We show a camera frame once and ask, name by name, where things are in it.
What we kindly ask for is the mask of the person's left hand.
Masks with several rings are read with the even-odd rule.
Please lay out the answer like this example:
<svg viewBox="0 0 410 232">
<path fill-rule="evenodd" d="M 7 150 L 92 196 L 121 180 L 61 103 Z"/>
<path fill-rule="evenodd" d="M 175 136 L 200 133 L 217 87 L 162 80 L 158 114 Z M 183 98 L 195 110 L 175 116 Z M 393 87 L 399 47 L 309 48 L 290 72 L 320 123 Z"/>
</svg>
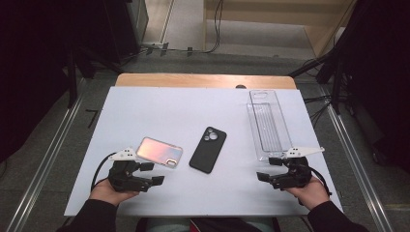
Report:
<svg viewBox="0 0 410 232">
<path fill-rule="evenodd" d="M 89 198 L 100 200 L 118 206 L 120 203 L 131 199 L 139 194 L 138 191 L 118 192 L 109 183 L 107 179 L 98 182 L 92 189 Z"/>
</svg>

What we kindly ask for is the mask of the black curtain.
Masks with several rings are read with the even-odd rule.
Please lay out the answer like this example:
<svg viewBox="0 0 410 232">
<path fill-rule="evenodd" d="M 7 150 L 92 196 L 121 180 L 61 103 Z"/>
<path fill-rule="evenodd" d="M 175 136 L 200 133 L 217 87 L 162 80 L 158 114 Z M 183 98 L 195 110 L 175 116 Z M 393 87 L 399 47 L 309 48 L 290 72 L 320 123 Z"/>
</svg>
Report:
<svg viewBox="0 0 410 232">
<path fill-rule="evenodd" d="M 94 61 L 121 73 L 140 50 L 132 7 L 141 0 L 0 0 L 0 162 L 19 150 Z"/>
<path fill-rule="evenodd" d="M 317 80 L 328 81 L 338 64 L 383 133 L 373 146 L 410 173 L 410 0 L 358 0 Z"/>
</svg>

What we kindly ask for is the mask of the wooden table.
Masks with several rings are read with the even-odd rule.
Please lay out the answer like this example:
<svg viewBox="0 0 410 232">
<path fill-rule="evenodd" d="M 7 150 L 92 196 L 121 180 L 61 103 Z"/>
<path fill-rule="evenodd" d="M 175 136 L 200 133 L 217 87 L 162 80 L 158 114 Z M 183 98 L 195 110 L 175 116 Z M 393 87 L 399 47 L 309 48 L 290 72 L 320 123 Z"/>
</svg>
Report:
<svg viewBox="0 0 410 232">
<path fill-rule="evenodd" d="M 201 74 L 201 73 L 122 73 L 116 86 L 291 89 L 296 88 L 290 76 Z"/>
</svg>

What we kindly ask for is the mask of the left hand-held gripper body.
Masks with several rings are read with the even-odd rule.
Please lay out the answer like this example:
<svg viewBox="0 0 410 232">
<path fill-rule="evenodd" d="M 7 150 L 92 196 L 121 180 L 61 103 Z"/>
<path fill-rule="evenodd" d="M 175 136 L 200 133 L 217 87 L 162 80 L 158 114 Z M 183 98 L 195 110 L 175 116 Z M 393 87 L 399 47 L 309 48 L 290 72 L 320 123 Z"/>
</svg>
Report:
<svg viewBox="0 0 410 232">
<path fill-rule="evenodd" d="M 132 147 L 109 155 L 108 159 L 113 162 L 109 169 L 108 181 L 116 191 L 146 192 L 152 186 L 151 179 L 133 175 L 135 171 L 139 170 L 139 165 L 142 162 L 136 161 L 137 155 Z"/>
</svg>

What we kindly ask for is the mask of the metal floor rail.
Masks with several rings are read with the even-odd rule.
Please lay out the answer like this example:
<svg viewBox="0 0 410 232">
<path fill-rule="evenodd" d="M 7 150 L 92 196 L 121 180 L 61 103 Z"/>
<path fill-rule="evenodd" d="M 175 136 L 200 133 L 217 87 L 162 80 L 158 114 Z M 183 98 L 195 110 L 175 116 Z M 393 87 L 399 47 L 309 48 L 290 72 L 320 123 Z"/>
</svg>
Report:
<svg viewBox="0 0 410 232">
<path fill-rule="evenodd" d="M 369 209 L 378 232 L 395 232 L 385 212 L 384 206 L 382 205 L 379 196 L 369 178 L 369 175 L 367 174 L 359 158 L 357 150 L 351 137 L 349 136 L 341 116 L 334 110 L 333 102 L 331 100 L 326 100 L 326 103 L 328 104 L 328 114 L 333 122 L 337 136 L 341 141 L 344 153 L 347 156 L 358 186 L 363 194 L 366 206 Z"/>
<path fill-rule="evenodd" d="M 36 173 L 29 187 L 24 192 L 21 200 L 19 201 L 18 207 L 6 229 L 6 232 L 22 231 L 44 187 L 44 183 L 50 173 L 50 170 L 59 155 L 59 151 L 67 137 L 67 134 L 73 124 L 73 120 L 82 104 L 83 95 L 87 87 L 88 81 L 85 78 L 81 78 L 77 84 L 77 99 L 74 101 L 73 106 L 66 110 L 66 113 L 61 123 L 59 124 L 56 133 L 54 133 L 54 136 L 44 154 L 39 167 L 36 170 Z"/>
</svg>

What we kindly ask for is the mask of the clear plastic container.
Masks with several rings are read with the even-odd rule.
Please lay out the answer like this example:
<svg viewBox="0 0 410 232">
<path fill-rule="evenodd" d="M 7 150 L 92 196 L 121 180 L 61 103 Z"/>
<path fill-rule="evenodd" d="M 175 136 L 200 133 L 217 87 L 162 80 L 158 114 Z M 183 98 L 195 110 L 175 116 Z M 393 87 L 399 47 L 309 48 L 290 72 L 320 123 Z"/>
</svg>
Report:
<svg viewBox="0 0 410 232">
<path fill-rule="evenodd" d="M 247 110 L 259 161 L 280 158 L 292 147 L 276 91 L 251 90 Z"/>
</svg>

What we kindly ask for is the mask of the light wooden platform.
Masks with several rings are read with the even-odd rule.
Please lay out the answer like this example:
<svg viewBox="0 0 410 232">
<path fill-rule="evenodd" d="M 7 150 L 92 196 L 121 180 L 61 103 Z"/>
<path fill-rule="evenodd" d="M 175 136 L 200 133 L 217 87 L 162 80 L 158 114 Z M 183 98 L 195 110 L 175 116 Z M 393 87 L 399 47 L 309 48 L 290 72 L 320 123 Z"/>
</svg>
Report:
<svg viewBox="0 0 410 232">
<path fill-rule="evenodd" d="M 358 0 L 223 0 L 222 19 L 303 25 L 316 57 L 346 26 Z"/>
</svg>

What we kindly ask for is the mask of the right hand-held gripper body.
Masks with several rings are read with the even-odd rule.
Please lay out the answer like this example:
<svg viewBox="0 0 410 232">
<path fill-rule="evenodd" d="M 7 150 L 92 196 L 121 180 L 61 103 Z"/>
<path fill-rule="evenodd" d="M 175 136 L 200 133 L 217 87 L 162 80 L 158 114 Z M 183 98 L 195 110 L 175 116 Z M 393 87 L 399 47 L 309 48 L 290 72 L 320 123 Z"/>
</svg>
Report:
<svg viewBox="0 0 410 232">
<path fill-rule="evenodd" d="M 302 188 L 311 179 L 311 171 L 307 156 L 323 152 L 324 148 L 293 147 L 283 152 L 279 159 L 288 168 L 285 174 L 272 177 L 272 186 L 275 189 Z"/>
</svg>

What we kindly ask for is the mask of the black stand leg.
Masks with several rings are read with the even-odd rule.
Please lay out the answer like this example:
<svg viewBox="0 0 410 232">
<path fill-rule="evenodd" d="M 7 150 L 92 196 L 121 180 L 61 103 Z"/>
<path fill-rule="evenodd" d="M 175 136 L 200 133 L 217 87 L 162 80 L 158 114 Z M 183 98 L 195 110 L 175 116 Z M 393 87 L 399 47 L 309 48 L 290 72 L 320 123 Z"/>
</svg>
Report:
<svg viewBox="0 0 410 232">
<path fill-rule="evenodd" d="M 343 62 L 335 51 L 331 50 L 319 58 L 306 62 L 299 69 L 290 72 L 288 76 L 295 78 L 318 66 L 320 66 L 320 69 L 315 76 L 316 82 L 318 84 L 326 84 L 330 79 L 333 80 L 331 106 L 335 113 L 339 114 L 339 94 L 343 75 Z"/>
</svg>

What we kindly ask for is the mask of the dark cabinet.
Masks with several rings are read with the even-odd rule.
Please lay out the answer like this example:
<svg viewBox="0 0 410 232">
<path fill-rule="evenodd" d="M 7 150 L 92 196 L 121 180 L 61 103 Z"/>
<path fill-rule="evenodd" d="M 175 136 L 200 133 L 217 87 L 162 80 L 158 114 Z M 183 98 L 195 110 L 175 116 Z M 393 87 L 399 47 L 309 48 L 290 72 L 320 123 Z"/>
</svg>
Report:
<svg viewBox="0 0 410 232">
<path fill-rule="evenodd" d="M 127 8 L 136 41 L 138 44 L 142 44 L 149 21 L 145 0 L 127 0 Z"/>
</svg>

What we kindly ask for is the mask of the black phone case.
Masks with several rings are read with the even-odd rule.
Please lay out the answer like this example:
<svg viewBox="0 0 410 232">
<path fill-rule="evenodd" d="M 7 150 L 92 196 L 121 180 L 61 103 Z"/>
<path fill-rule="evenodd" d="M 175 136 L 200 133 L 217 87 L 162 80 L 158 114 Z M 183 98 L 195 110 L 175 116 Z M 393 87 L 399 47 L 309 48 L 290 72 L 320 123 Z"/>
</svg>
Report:
<svg viewBox="0 0 410 232">
<path fill-rule="evenodd" d="M 190 158 L 190 167 L 210 174 L 219 157 L 227 134 L 213 127 L 207 127 Z"/>
</svg>

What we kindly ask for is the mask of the person's right hand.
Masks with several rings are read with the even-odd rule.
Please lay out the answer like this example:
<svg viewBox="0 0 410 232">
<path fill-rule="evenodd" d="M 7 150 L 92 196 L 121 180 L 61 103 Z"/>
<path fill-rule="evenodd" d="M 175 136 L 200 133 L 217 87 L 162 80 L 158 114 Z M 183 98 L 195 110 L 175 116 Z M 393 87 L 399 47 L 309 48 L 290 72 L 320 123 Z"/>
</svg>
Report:
<svg viewBox="0 0 410 232">
<path fill-rule="evenodd" d="M 303 188 L 286 188 L 285 191 L 298 198 L 310 211 L 330 200 L 324 185 L 315 177 L 312 177 Z"/>
</svg>

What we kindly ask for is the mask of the iridescent phone case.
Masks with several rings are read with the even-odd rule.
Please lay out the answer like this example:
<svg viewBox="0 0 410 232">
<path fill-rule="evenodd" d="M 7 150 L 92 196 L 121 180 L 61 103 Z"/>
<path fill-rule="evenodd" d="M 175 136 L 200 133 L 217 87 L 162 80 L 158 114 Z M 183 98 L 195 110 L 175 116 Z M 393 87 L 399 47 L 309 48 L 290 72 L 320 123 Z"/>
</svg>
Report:
<svg viewBox="0 0 410 232">
<path fill-rule="evenodd" d="M 141 159 L 175 168 L 183 155 L 183 149 L 154 138 L 144 137 L 136 151 L 136 155 Z"/>
</svg>

